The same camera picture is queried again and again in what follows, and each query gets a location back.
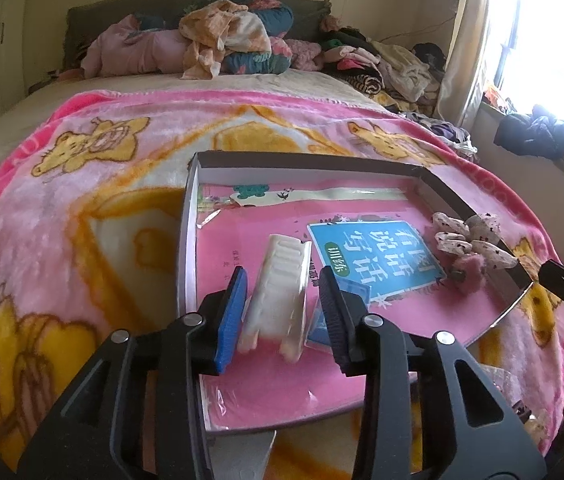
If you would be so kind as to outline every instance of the curtain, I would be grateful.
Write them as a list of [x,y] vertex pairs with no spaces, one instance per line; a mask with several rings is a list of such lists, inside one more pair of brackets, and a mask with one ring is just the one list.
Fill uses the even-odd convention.
[[489,0],[460,0],[456,20],[435,115],[470,131],[486,84]]

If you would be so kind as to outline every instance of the pink clothing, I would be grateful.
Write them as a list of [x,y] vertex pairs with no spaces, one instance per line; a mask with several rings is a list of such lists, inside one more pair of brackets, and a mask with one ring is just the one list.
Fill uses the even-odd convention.
[[364,64],[356,61],[355,59],[349,59],[345,57],[338,62],[338,70],[349,70],[351,68],[364,68]]
[[130,14],[91,43],[82,60],[84,77],[180,73],[189,44],[177,30],[140,31]]
[[322,56],[320,55],[322,48],[319,44],[303,40],[286,40],[286,44],[293,52],[291,68],[315,72],[316,70],[321,70],[324,66]]
[[355,49],[356,48],[354,46],[349,45],[337,46],[331,50],[327,50],[322,57],[324,58],[325,63],[335,63],[341,60],[345,54],[353,52]]
[[355,56],[359,56],[363,59],[366,59],[367,64],[377,65],[380,62],[380,59],[381,59],[379,56],[374,56],[368,50],[366,50],[365,48],[361,48],[361,47],[355,49],[351,54],[354,54]]
[[358,56],[358,54],[356,54],[355,52],[351,52],[350,54],[347,54],[346,56],[344,56],[344,59],[350,59],[355,61],[356,63],[362,65],[362,66],[376,66],[375,63],[371,63],[366,57],[364,56]]

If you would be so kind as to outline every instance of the pile of clothes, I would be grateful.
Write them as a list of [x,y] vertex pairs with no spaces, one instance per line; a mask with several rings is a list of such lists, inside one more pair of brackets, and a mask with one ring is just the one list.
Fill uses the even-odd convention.
[[130,14],[102,32],[82,60],[85,78],[151,72],[184,79],[282,73],[293,52],[282,39],[293,25],[278,0],[215,0],[192,6],[178,30],[163,19]]
[[493,142],[516,155],[564,157],[564,121],[541,105],[530,115],[512,113],[500,121]]
[[446,57],[436,44],[412,50],[368,40],[359,30],[341,27],[334,16],[322,20],[321,44],[289,43],[291,68],[321,70],[369,95],[392,112],[433,115]]
[[442,119],[434,119],[416,112],[403,112],[400,116],[406,120],[424,126],[432,134],[437,135],[442,142],[449,146],[457,155],[476,162],[478,149],[472,145],[471,136],[464,128],[455,126]]

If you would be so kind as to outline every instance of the window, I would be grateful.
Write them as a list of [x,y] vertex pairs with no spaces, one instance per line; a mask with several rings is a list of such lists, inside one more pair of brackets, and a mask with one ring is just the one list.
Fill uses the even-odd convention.
[[564,0],[489,0],[488,72],[518,111],[564,119]]

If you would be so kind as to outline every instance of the blue book cover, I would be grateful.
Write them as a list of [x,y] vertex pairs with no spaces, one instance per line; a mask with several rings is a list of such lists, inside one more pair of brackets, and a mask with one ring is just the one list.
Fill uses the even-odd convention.
[[[353,280],[347,280],[346,278],[341,278],[339,276],[336,276],[335,279],[340,286],[340,290],[357,294],[360,298],[362,298],[364,305],[368,308],[368,302],[371,298],[371,289],[368,285],[362,285],[361,283],[354,282]],[[320,345],[328,347],[331,346],[331,341],[329,341],[329,332],[326,328],[326,321],[324,319],[324,313],[322,312],[322,305],[320,304],[319,298],[318,303],[315,306],[315,312],[309,327],[307,340]]]
[[446,274],[420,234],[401,220],[310,224],[322,264],[367,285],[382,301],[435,283]]

